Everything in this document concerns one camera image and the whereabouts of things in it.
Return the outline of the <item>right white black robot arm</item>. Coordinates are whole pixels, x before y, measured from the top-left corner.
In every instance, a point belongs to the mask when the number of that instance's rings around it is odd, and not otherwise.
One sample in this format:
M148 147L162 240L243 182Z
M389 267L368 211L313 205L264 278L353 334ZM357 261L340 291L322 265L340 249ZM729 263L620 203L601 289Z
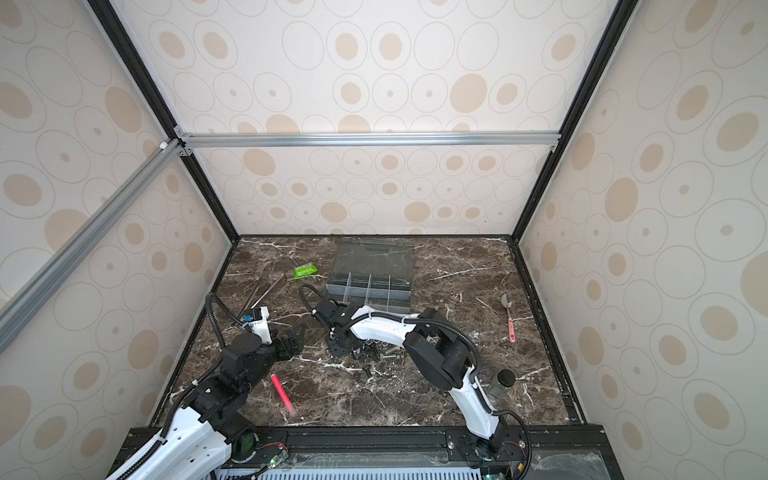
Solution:
M376 359L376 342L405 350L430 384L450 394L476 438L480 458L494 459L513 443L507 438L507 413L491 405L477 378L482 366L478 347L437 310L397 315L330 298L315 305L306 298L301 302L325 330L328 350L335 358Z

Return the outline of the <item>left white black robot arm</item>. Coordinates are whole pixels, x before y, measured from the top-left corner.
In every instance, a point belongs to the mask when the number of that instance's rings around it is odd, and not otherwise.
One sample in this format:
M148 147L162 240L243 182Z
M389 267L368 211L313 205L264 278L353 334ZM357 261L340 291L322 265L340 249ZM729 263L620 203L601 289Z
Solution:
M248 330L225 344L215 368L177 399L160 430L109 477L205 479L239 454L250 458L255 433L239 411L275 363L302 353L306 329L300 323L269 344Z

